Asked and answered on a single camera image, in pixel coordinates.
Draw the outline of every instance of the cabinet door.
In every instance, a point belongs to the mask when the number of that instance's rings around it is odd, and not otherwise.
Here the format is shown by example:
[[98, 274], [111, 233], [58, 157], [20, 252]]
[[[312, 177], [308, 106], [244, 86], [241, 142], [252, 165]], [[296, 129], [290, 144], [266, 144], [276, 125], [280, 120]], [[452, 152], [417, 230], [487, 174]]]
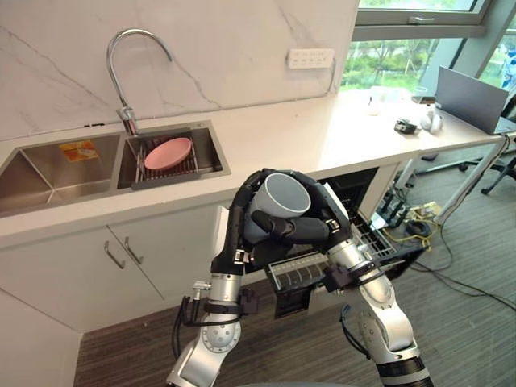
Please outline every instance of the cabinet door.
[[70, 387], [81, 334], [0, 291], [0, 385]]
[[218, 204], [110, 225], [170, 306], [210, 277]]
[[[106, 241], [124, 268], [106, 254]], [[0, 287], [80, 332], [151, 313], [162, 302], [106, 227], [0, 251]]]

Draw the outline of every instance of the white countertop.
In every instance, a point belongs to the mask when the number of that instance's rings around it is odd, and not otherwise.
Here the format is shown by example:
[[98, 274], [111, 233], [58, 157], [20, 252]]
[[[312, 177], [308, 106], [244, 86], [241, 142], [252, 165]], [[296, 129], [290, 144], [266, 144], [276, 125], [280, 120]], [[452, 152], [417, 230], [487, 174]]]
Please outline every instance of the white countertop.
[[[393, 130], [396, 118], [412, 119], [424, 109], [404, 102], [385, 105], [378, 116], [370, 116], [367, 102], [338, 94], [141, 121], [139, 126], [146, 128], [211, 120], [231, 173], [0, 218], [0, 248], [230, 200], [245, 178], [262, 168], [296, 169], [319, 179], [497, 139], [444, 112], [438, 135], [400, 135]], [[117, 131], [123, 131], [121, 123], [3, 141], [0, 164], [17, 147]]]

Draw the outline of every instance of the window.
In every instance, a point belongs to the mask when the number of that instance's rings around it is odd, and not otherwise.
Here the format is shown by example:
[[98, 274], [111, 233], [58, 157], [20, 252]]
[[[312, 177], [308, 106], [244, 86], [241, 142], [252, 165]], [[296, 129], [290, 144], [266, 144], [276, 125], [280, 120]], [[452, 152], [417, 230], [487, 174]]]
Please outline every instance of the window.
[[352, 42], [341, 90], [372, 86], [414, 89], [422, 83], [434, 54], [445, 40], [372, 40]]
[[516, 85], [516, 18], [510, 22], [480, 80], [503, 89]]
[[362, 0], [362, 9], [471, 10], [474, 0]]
[[468, 38], [484, 36], [491, 0], [360, 0], [341, 90], [375, 85], [435, 92]]

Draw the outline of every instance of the electronic device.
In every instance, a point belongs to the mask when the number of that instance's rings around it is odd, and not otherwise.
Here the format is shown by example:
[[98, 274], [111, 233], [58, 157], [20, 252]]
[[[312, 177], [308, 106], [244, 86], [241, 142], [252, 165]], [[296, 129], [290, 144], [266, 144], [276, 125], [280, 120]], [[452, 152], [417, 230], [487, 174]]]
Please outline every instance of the electronic device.
[[424, 238], [430, 236], [432, 229], [427, 222], [421, 222], [418, 220], [409, 220], [406, 223], [405, 231], [409, 235], [419, 235]]
[[502, 117], [508, 93], [476, 78], [439, 68], [435, 105], [488, 135], [516, 131], [516, 123]]
[[397, 119], [394, 130], [403, 135], [413, 135], [418, 131], [418, 126], [410, 123], [408, 119]]
[[443, 128], [443, 119], [433, 110], [430, 110], [421, 118], [420, 124], [422, 129], [434, 135]]

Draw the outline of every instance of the pink plate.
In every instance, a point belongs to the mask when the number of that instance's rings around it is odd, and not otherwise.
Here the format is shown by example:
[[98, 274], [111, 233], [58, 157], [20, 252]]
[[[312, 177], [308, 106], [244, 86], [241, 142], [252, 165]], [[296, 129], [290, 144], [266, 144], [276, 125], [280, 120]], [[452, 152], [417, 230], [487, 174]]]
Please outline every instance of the pink plate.
[[192, 141], [185, 137], [162, 143], [145, 157], [145, 168], [161, 171], [175, 167], [190, 153]]

